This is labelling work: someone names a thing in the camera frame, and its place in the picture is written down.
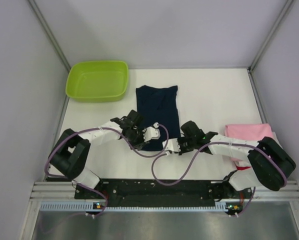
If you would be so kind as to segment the navy blue t shirt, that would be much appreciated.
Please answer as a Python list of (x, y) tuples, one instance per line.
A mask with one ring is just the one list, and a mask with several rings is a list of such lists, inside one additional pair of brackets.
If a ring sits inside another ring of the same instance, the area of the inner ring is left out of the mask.
[(137, 112), (143, 117), (141, 127), (154, 123), (166, 127), (170, 139), (181, 136), (176, 97), (178, 86), (155, 88), (143, 85), (135, 90)]

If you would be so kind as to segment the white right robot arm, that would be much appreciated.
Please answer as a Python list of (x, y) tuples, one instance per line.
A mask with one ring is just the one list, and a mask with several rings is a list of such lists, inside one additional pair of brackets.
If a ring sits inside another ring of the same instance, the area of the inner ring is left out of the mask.
[(287, 184), (296, 169), (296, 163), (285, 150), (269, 136), (260, 140), (243, 140), (209, 131), (205, 133), (193, 121), (181, 126), (183, 136), (177, 139), (179, 155), (197, 150), (210, 155), (222, 155), (247, 164), (229, 175), (222, 186), (223, 193), (236, 197), (241, 190), (264, 186), (279, 191)]

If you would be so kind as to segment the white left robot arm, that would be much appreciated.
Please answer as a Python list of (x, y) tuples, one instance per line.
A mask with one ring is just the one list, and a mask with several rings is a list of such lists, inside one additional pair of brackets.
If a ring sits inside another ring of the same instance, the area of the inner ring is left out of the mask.
[(49, 163), (65, 178), (86, 186), (85, 192), (91, 198), (102, 195), (100, 178), (91, 171), (86, 162), (92, 146), (126, 139), (135, 150), (141, 150), (146, 144), (145, 129), (141, 128), (143, 117), (131, 110), (127, 116), (115, 117), (105, 124), (76, 132), (66, 129), (48, 157)]

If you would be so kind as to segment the red folded t shirt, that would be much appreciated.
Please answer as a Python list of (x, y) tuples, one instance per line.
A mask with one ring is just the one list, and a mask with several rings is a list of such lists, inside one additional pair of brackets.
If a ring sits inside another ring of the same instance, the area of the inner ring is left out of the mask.
[(250, 169), (251, 167), (250, 166), (236, 166), (236, 168), (238, 171), (244, 171), (244, 170)]

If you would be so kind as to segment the pink folded t shirt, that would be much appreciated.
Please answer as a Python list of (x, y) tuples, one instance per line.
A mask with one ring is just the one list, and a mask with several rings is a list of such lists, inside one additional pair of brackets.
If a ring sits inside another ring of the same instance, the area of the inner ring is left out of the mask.
[(268, 123), (228, 124), (225, 126), (224, 133), (226, 137), (245, 141), (260, 141), (264, 137), (275, 138)]

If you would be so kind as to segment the lime green plastic basin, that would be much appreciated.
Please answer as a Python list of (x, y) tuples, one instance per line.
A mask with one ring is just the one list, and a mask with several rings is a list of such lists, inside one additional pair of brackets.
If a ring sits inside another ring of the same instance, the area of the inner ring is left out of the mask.
[(129, 67), (121, 60), (95, 60), (75, 64), (69, 71), (65, 93), (82, 103), (116, 102), (124, 98)]

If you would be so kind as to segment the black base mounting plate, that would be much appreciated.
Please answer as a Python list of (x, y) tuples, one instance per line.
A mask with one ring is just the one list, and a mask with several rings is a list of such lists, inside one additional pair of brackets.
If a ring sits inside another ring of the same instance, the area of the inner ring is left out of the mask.
[(213, 207), (215, 202), (249, 199), (251, 189), (236, 191), (227, 181), (182, 180), (173, 186), (153, 179), (103, 178), (95, 187), (109, 207)]

